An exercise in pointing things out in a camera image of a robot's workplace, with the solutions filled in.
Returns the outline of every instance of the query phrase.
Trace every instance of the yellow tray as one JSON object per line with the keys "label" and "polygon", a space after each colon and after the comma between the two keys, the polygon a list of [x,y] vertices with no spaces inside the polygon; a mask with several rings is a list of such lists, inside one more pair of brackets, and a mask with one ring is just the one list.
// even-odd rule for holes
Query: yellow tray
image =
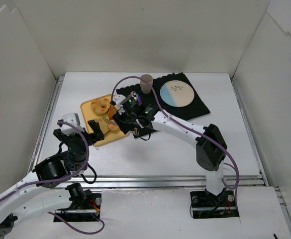
{"label": "yellow tray", "polygon": [[100,128],[105,135],[104,140],[98,141],[97,143],[94,144],[95,147],[102,146],[102,145],[105,145],[107,143],[111,143],[113,141],[116,141],[118,139],[124,138],[124,137],[129,135],[129,133],[124,134],[119,129],[116,131],[108,131],[107,123],[102,119],[102,116],[105,116],[108,119],[107,114],[97,115],[91,109],[91,101],[94,101],[94,100],[99,99],[99,98],[106,98],[108,100],[111,100],[111,94],[83,102],[80,106],[82,115],[84,116],[84,120],[86,123],[87,132],[88,133],[93,132],[91,127],[88,125],[88,121],[95,120],[96,122],[99,122]]}

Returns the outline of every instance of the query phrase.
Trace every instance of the blue and white plate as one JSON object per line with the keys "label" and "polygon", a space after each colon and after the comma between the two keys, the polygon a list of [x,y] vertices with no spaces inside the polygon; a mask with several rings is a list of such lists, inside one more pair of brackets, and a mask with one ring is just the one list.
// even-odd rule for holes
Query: blue and white plate
{"label": "blue and white plate", "polygon": [[183,81],[168,81],[160,90],[162,100],[174,107],[188,106],[194,99],[194,90]]}

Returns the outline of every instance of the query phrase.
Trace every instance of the white wall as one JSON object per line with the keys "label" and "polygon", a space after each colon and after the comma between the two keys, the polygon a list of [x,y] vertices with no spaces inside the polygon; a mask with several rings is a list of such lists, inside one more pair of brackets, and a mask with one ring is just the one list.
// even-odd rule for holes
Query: white wall
{"label": "white wall", "polygon": [[266,13],[234,76],[266,175],[291,214],[291,35]]}
{"label": "white wall", "polygon": [[270,0],[14,1],[60,76],[72,71],[232,75]]}
{"label": "white wall", "polygon": [[25,176],[55,83],[18,10],[0,10],[0,193]]}

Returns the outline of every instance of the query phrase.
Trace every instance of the plate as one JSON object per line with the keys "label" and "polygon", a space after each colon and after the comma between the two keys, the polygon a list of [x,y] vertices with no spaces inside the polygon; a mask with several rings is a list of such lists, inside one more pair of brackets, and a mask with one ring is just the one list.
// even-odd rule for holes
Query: plate
{"label": "plate", "polygon": [[194,90],[183,81],[168,81],[160,89],[162,100],[170,106],[188,106],[194,99]]}

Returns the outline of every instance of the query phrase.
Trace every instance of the screw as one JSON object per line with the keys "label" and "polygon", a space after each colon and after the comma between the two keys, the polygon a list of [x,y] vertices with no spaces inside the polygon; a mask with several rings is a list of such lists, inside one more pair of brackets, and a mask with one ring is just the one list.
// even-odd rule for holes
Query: screw
{"label": "screw", "polygon": [[235,197],[233,195],[228,195],[227,197],[228,201],[233,202],[235,201]]}
{"label": "screw", "polygon": [[198,196],[192,196],[192,203],[198,203]]}
{"label": "screw", "polygon": [[101,198],[96,198],[95,202],[96,202],[96,205],[99,206],[102,203],[102,199]]}

